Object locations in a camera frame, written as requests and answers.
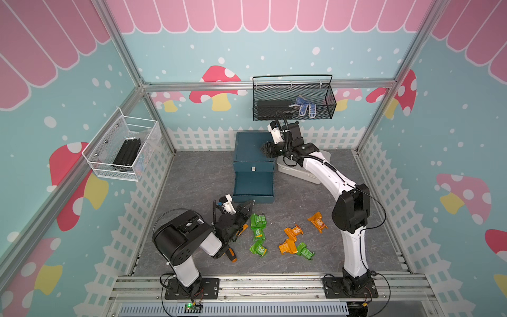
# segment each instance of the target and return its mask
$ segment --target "black mounting plate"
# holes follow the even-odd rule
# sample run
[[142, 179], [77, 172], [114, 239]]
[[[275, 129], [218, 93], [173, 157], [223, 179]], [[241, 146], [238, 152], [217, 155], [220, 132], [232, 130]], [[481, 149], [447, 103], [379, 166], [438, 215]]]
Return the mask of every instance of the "black mounting plate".
[[346, 291], [343, 287], [343, 277], [324, 277], [322, 282], [326, 286], [324, 287], [326, 298], [364, 298], [366, 296], [366, 298], [370, 300], [371, 298], [379, 297], [379, 293], [377, 292], [377, 287], [375, 286], [373, 279], [371, 279], [365, 287], [353, 294], [345, 293]]
[[[201, 286], [204, 291], [196, 296], [195, 300], [202, 299], [217, 299], [219, 296], [219, 278], [203, 278]], [[169, 280], [168, 289], [165, 290], [165, 299], [187, 299], [189, 295], [181, 288], [176, 278]]]

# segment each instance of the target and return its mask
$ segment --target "aluminum frame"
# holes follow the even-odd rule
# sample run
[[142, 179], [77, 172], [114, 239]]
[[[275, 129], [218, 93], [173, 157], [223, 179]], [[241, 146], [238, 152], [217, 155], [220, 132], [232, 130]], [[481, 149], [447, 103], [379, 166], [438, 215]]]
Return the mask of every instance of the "aluminum frame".
[[[120, 109], [129, 114], [144, 95], [142, 87], [134, 88], [128, 97], [123, 101]], [[102, 126], [97, 135], [104, 135], [107, 128], [112, 125], [115, 118], [111, 116]], [[74, 191], [81, 184], [86, 174], [90, 171], [90, 166], [83, 156], [80, 156], [77, 163], [67, 173], [60, 185], [51, 193], [44, 204], [39, 208], [31, 221], [20, 233], [17, 239], [7, 251], [7, 255], [2, 258], [0, 263], [0, 294], [9, 286], [18, 270], [28, 259], [29, 255], [35, 249], [44, 234], [48, 231], [51, 224], [67, 204]]]

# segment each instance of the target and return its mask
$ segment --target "black cable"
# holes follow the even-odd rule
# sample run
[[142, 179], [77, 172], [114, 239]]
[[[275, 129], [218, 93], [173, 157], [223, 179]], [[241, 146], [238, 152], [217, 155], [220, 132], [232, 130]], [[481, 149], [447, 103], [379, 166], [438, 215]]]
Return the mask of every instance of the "black cable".
[[[171, 274], [172, 274], [172, 273], [164, 273], [164, 274], [162, 274], [162, 275], [160, 276], [160, 284], [162, 284], [162, 290], [160, 291], [160, 302], [162, 303], [162, 308], [164, 309], [165, 313], [166, 313], [169, 317], [174, 317], [173, 315], [169, 314], [169, 312], [165, 309], [165, 306], [164, 306], [164, 288], [169, 289], [169, 288], [165, 285], [165, 283], [167, 283], [167, 280], [171, 277]], [[169, 276], [165, 279], [164, 283], [162, 283], [162, 276], [164, 276], [164, 275], [169, 275]]]
[[371, 271], [371, 273], [372, 273], [373, 276], [376, 276], [378, 274], [378, 275], [380, 275], [381, 277], [384, 278], [384, 280], [387, 283], [387, 287], [389, 287], [389, 297], [387, 298], [387, 302], [385, 302], [384, 307], [382, 307], [378, 312], [376, 312], [375, 314], [373, 314], [373, 315], [371, 315], [369, 317], [373, 317], [373, 316], [376, 316], [376, 315], [380, 314], [380, 312], [384, 310], [384, 308], [387, 306], [387, 304], [389, 304], [389, 300], [391, 299], [391, 285], [389, 285], [389, 281], [385, 278], [385, 276], [383, 276], [382, 274], [380, 274], [378, 272]]
[[213, 224], [216, 225], [216, 200], [213, 201]]

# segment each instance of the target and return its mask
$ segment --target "gray plastic container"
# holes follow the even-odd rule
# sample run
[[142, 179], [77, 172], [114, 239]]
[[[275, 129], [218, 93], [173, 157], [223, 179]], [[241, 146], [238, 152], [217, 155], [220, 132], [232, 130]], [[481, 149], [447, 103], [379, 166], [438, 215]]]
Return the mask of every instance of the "gray plastic container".
[[[329, 162], [330, 159], [331, 159], [331, 153], [326, 152], [326, 151], [322, 151], [322, 150], [320, 152], [322, 153], [322, 155], [324, 155], [325, 159]], [[296, 164], [296, 162], [294, 162], [292, 160], [289, 160], [287, 158], [285, 159], [285, 161], [289, 165]], [[297, 178], [305, 180], [305, 181], [312, 182], [314, 184], [320, 184], [320, 181], [317, 179], [317, 177], [315, 177], [314, 174], [312, 174], [309, 171], [305, 170], [304, 168], [300, 167], [299, 164], [297, 164], [294, 167], [287, 166], [283, 162], [283, 156], [279, 156], [276, 159], [276, 165], [278, 165], [278, 171], [279, 172], [282, 172], [282, 173], [285, 173], [285, 174], [289, 174], [291, 176], [297, 177]]]

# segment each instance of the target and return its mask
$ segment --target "yellow mushroom stem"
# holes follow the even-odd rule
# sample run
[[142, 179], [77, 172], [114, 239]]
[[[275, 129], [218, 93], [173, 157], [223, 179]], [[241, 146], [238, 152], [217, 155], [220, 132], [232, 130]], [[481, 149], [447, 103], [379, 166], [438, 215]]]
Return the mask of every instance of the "yellow mushroom stem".
[[211, 106], [213, 111], [227, 111], [232, 107], [227, 99], [227, 93], [220, 93], [211, 97], [211, 99], [213, 99], [213, 105]]
[[347, 109], [347, 102], [348, 102], [348, 99], [343, 99], [343, 100], [337, 101], [335, 112], [336, 111], [344, 111], [345, 109]]
[[385, 117], [387, 119], [393, 119], [394, 118], [394, 110], [396, 110], [396, 106], [399, 105], [400, 103], [398, 102], [398, 100], [396, 99], [392, 99], [391, 102], [389, 103], [389, 105], [387, 106], [387, 109], [385, 110]]
[[174, 104], [174, 101], [168, 100], [164, 102], [164, 110], [165, 112], [176, 112], [178, 111], [178, 107]]

